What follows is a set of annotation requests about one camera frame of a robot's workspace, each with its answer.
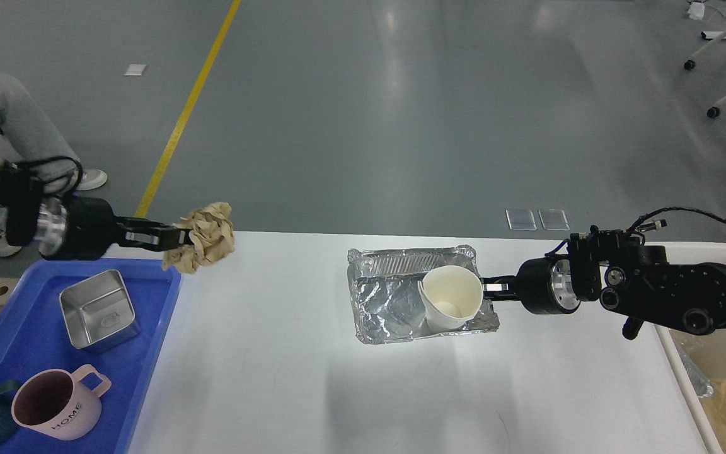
black cable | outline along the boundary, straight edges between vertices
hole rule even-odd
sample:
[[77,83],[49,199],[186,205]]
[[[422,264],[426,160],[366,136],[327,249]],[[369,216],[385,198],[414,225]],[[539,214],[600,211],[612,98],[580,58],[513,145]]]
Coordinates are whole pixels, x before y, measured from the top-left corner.
[[556,255],[556,253],[559,252],[559,249],[562,249],[563,247],[565,247],[566,244],[567,244],[567,240],[562,240],[562,242],[559,243],[559,245],[557,245],[557,247],[553,248],[552,251],[546,253],[545,257],[552,257],[552,256]]
[[75,158],[70,158],[69,156],[54,156],[52,158],[38,159],[35,161],[21,161],[21,163],[17,163],[17,165],[20,167],[24,167],[26,169],[32,169],[32,167],[43,166],[44,164],[49,164],[49,163],[56,163],[57,161],[72,161],[72,163],[74,163],[74,166],[77,167],[77,169],[78,169],[78,175],[75,178],[74,184],[72,184],[72,187],[70,187],[69,189],[66,189],[66,187],[69,186],[69,179],[71,177],[70,176],[61,177],[61,178],[67,179],[66,186],[64,186],[63,189],[56,190],[55,192],[48,194],[48,195],[59,195],[63,192],[73,192],[73,190],[77,189],[78,186],[80,186],[80,181],[83,180],[83,164],[80,164],[80,161],[78,161]]
[[653,212],[646,213],[643,216],[640,216],[637,218],[637,221],[633,222],[629,226],[627,235],[633,235],[634,232],[636,232],[637,228],[640,227],[643,222],[648,221],[648,219],[654,218],[654,216],[662,213],[662,212],[669,212],[669,211],[686,211],[686,212],[695,212],[703,216],[708,216],[708,218],[714,219],[714,221],[721,222],[722,224],[726,225],[726,219],[720,218],[720,216],[714,215],[711,212],[706,212],[704,210],[700,209],[692,209],[692,207],[662,207],[662,209],[654,210]]

blue plastic tray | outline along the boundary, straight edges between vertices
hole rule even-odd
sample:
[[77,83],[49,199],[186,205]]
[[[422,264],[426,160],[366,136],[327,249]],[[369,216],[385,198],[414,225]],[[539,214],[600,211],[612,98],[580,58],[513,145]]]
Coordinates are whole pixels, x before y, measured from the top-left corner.
[[[125,279],[141,333],[101,354],[77,350],[66,334],[58,295],[75,282],[110,269],[119,270]],[[173,316],[180,284],[178,271],[162,271],[159,260],[40,261],[32,265],[0,315],[0,382],[15,379],[23,383],[45,369],[74,371],[81,365],[92,364],[113,385],[103,396],[103,415],[86,436],[60,441],[21,428],[0,445],[0,453],[126,452]]]

stainless steel container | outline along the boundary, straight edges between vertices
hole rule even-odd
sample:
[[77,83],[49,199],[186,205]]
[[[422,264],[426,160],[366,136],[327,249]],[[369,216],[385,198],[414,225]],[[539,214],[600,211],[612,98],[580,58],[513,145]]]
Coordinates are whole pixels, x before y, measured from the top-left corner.
[[139,333],[125,281],[116,270],[61,291],[60,308],[72,346],[90,353],[102,353]]

yellow floor line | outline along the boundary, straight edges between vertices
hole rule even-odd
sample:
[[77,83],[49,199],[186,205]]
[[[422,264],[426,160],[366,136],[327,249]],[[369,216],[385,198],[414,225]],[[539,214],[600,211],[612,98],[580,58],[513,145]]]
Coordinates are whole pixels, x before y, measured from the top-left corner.
[[164,173],[167,172],[167,166],[170,164],[170,159],[173,158],[175,147],[178,146],[178,139],[181,138],[181,134],[184,132],[184,127],[187,126],[187,121],[190,120],[192,109],[195,107],[195,103],[198,101],[198,96],[201,94],[201,89],[204,88],[204,83],[207,81],[207,77],[209,77],[209,71],[214,63],[214,58],[216,58],[218,52],[220,52],[220,45],[226,37],[228,28],[231,26],[231,21],[234,20],[234,15],[237,14],[239,2],[240,0],[234,0],[234,2],[231,3],[231,8],[228,10],[225,20],[222,21],[222,26],[220,26],[220,31],[218,32],[217,37],[214,38],[214,43],[212,43],[212,47],[209,50],[207,60],[204,61],[201,73],[198,74],[198,79],[195,80],[195,85],[192,87],[190,96],[187,98],[187,103],[184,104],[184,109],[181,111],[181,115],[178,116],[178,121],[176,121],[173,133],[170,134],[170,140],[167,141],[167,146],[164,147],[164,153],[161,153],[161,158],[159,159],[158,164],[156,164],[153,176],[150,177],[150,183],[147,184],[147,189],[144,190],[144,195],[142,195],[139,207],[136,209],[136,213],[134,214],[137,218],[144,218],[144,216],[147,216],[147,209],[150,208],[150,203],[153,203],[153,197],[156,196],[156,191],[159,189],[161,179],[164,178]]

white tag on floor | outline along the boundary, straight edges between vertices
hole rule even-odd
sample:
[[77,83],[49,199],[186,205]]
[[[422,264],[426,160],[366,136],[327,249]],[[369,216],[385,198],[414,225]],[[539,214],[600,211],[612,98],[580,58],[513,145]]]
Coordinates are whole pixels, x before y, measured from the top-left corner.
[[528,209],[508,209],[506,218],[511,230],[536,230],[534,213]]
[[147,69],[147,64],[129,64],[125,70],[126,76],[140,76]]
[[570,230],[565,210],[539,210],[539,220],[542,221],[542,228],[545,230]]
[[688,17],[692,20],[702,20],[705,17],[705,4],[699,2],[691,2],[688,6]]

